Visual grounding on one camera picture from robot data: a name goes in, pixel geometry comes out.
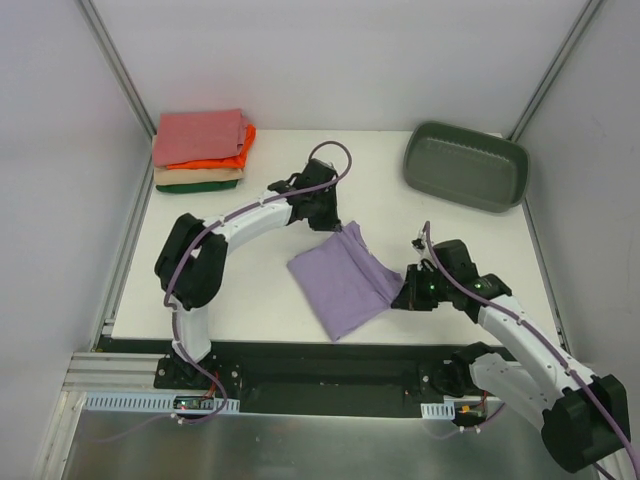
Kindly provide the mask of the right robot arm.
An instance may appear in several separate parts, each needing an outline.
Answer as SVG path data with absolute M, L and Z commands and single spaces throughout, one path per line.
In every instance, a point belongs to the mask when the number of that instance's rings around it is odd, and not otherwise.
M 457 398 L 477 390 L 497 396 L 539 430 L 546 450 L 567 472 L 596 465 L 619 450 L 639 467 L 626 389 L 615 376 L 596 375 L 552 344 L 498 276 L 479 274 L 461 240 L 432 244 L 421 236 L 412 246 L 421 257 L 408 265 L 393 308 L 430 312 L 449 303 L 495 337 L 517 363 L 510 366 L 495 348 L 476 342 L 432 374 L 433 389 Z

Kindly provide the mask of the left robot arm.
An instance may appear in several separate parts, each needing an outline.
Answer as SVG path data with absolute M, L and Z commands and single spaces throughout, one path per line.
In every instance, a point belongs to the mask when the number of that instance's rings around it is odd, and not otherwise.
M 336 184 L 342 176 L 330 165 L 310 159 L 300 173 L 270 184 L 239 209 L 200 219 L 178 217 L 155 263 L 154 273 L 172 314 L 172 348 L 181 361 L 176 375 L 188 388 L 204 387 L 211 365 L 208 305 L 222 285 L 227 257 L 249 241 L 297 221 L 314 231 L 341 228 Z

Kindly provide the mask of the purple t-shirt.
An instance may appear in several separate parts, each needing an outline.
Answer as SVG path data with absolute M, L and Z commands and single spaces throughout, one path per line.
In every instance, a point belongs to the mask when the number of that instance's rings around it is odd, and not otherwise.
M 333 342 L 389 310 L 404 284 L 370 252 L 355 221 L 287 268 Z

